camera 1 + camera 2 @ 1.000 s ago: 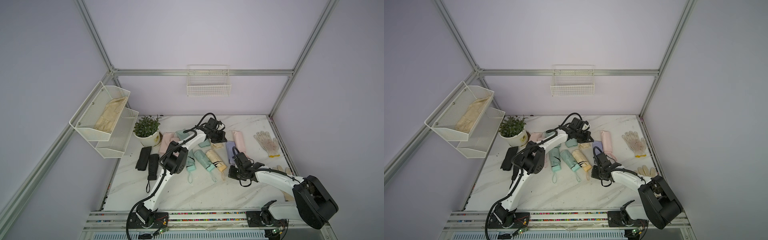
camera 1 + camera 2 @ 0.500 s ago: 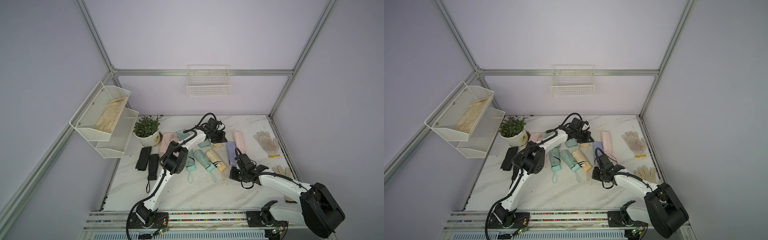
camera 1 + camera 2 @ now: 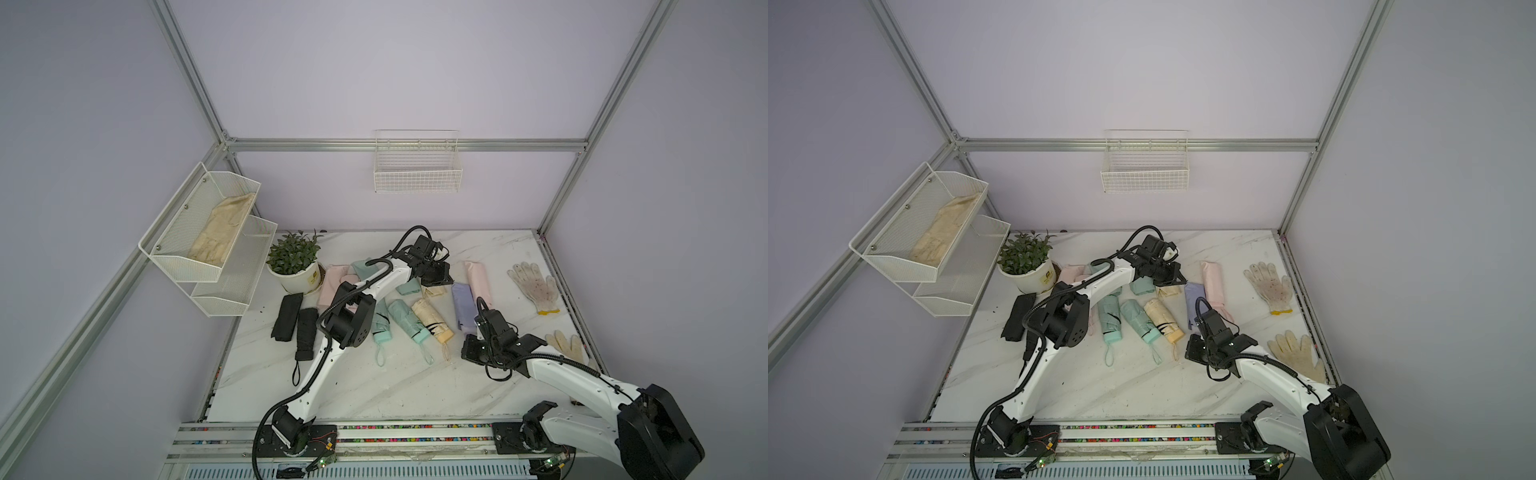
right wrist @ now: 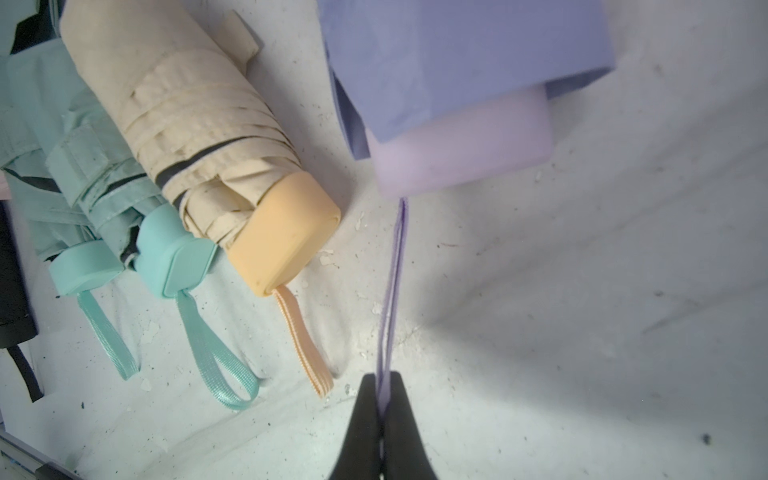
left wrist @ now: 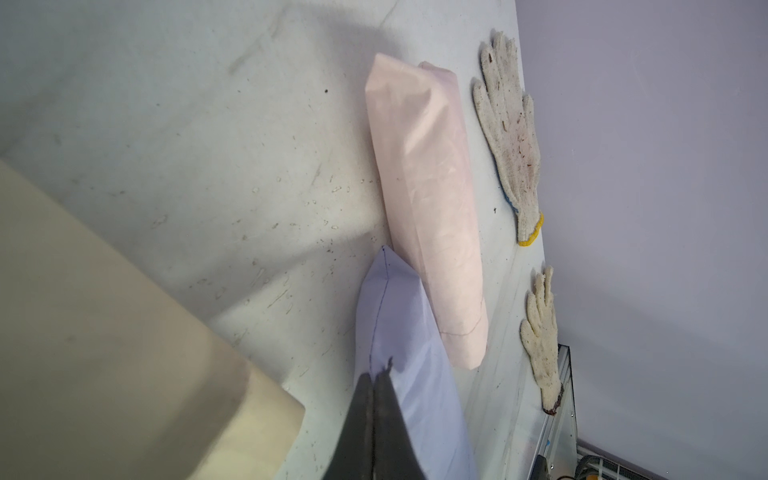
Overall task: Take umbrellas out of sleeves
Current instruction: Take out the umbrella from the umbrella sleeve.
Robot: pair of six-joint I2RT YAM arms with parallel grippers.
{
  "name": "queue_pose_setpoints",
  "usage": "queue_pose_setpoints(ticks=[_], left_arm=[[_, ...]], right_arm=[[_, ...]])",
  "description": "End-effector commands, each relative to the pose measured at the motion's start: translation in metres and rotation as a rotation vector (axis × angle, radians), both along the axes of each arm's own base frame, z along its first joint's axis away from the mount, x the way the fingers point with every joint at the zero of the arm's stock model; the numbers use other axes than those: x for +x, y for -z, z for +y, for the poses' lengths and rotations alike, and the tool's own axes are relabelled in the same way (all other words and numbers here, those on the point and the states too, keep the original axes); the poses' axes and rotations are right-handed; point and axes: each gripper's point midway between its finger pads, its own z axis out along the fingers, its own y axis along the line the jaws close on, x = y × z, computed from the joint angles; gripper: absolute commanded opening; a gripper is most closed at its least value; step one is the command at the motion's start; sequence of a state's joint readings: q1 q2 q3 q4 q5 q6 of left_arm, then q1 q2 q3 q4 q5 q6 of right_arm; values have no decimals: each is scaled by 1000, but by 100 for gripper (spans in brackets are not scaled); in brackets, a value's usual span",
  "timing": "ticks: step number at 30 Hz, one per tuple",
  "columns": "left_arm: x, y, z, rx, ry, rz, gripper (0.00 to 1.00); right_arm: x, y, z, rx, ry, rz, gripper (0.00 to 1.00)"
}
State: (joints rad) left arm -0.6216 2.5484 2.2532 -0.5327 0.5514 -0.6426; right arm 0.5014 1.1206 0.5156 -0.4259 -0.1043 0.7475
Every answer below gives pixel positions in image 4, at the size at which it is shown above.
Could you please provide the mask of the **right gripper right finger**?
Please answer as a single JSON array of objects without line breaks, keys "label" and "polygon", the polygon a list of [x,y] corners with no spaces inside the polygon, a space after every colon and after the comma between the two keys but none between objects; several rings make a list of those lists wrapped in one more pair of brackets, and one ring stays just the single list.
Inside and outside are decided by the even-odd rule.
[{"label": "right gripper right finger", "polygon": [[399,372],[389,374],[389,397],[380,414],[381,474],[387,480],[437,480]]}]

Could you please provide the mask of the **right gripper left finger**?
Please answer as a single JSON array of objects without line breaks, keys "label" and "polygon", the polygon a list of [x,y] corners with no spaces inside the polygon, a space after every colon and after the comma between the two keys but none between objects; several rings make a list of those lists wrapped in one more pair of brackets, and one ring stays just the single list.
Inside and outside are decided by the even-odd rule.
[{"label": "right gripper left finger", "polygon": [[373,480],[381,474],[376,376],[363,376],[331,480]]}]

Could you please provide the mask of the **teal umbrella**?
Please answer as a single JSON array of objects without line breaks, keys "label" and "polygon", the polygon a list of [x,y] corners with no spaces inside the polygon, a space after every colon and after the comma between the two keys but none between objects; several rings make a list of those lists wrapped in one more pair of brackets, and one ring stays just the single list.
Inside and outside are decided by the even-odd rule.
[{"label": "teal umbrella", "polygon": [[[68,54],[62,41],[53,39],[7,56],[28,51],[43,53],[56,48]],[[214,259],[215,245],[184,229],[175,208],[162,197],[115,125],[114,128],[129,158],[117,172],[110,174],[106,192],[96,195],[93,223],[96,227],[114,230],[118,226],[114,218],[120,212],[135,221],[138,230],[130,235],[128,245],[119,255],[124,264],[122,273],[137,273],[153,295],[176,303],[207,388],[227,408],[243,410],[258,394],[258,378],[206,324],[192,296],[192,290],[204,280]]]},{"label": "teal umbrella", "polygon": [[124,212],[116,229],[96,227],[93,205],[128,158],[66,52],[2,57],[1,171],[58,293],[76,297],[123,379],[139,367],[92,292],[123,272],[119,255],[138,227]]}]

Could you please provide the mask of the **purple umbrella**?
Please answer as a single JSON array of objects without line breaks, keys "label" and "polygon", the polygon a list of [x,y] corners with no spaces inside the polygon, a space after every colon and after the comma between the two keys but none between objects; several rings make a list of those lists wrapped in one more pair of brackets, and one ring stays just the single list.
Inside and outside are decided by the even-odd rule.
[{"label": "purple umbrella", "polygon": [[599,1],[321,1],[319,23],[353,158],[442,115],[543,86],[584,88],[616,64]]},{"label": "purple umbrella", "polygon": [[377,412],[384,415],[392,396],[391,359],[411,196],[528,168],[554,148],[544,86],[442,115],[381,142],[365,132],[380,192],[398,200],[376,366]]}]

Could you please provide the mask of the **black umbrella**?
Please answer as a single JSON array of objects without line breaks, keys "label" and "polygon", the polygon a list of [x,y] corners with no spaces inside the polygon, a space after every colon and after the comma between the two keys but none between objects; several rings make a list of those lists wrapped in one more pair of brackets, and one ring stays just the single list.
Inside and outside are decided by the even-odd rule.
[{"label": "black umbrella", "polygon": [[1,205],[1,349],[12,358],[32,402],[44,393],[20,345],[37,334],[11,224]]}]

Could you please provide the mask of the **yellow umbrella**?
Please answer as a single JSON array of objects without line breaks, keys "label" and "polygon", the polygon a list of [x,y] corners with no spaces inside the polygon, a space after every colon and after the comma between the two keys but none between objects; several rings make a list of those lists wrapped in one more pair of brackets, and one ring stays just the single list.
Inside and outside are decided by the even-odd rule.
[{"label": "yellow umbrella", "polygon": [[259,44],[235,12],[206,32],[178,1],[70,1],[76,70],[187,231],[222,248],[253,293],[274,296],[314,390],[332,374],[289,283],[341,212],[247,79]]}]

